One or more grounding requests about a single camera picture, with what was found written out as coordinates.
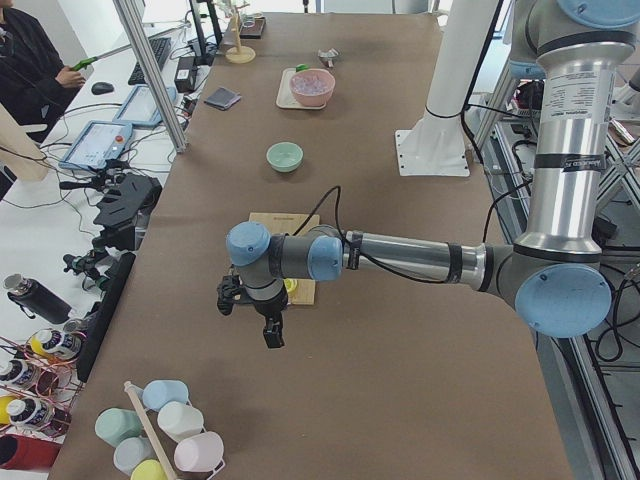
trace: water bottle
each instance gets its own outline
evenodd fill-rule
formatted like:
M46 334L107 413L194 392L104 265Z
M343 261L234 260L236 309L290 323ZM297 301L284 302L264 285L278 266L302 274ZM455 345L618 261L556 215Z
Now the water bottle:
M27 308L54 325L69 319L71 306L37 280L16 273L5 278L4 288L8 290L9 299L20 308Z

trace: hand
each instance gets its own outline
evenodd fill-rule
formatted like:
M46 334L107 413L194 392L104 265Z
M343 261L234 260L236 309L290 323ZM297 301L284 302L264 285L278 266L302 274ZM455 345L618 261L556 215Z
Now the hand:
M80 72L74 72L69 66L60 70L56 76L56 81L62 85L63 88L80 88L86 82Z

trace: blue joint cap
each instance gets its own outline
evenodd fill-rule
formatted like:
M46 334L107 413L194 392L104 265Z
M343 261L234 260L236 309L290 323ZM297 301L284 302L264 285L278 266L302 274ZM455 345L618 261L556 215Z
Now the blue joint cap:
M516 294L516 312L534 330L570 338L598 326L611 307L611 291L600 272L580 264L558 264L529 277Z
M640 20L638 0L557 0L574 22L591 28L625 28Z
M518 80L522 78L527 78L529 80L542 80L546 77L544 69L537 63L509 60L509 71L511 72L511 76Z
M337 280L342 272L342 242L339 238L316 238L307 255L307 268L311 278L318 282Z
M243 222L227 235L227 251L231 263L237 267L250 265L269 248L271 233L258 222Z

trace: green cup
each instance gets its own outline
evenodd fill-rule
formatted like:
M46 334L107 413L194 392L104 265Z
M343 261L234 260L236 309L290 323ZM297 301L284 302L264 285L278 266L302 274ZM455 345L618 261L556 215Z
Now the green cup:
M120 442L142 433L142 423L136 412L121 408L109 408L96 420L96 435L116 448Z

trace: bowl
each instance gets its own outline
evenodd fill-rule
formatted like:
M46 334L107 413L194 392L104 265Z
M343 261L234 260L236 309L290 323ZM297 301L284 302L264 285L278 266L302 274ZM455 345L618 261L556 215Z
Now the bowl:
M302 163L302 149L291 142L276 143L267 150L267 161L276 172L293 172Z
M289 80L289 88L303 107L321 107L329 101L336 79L326 70L310 68L296 72Z

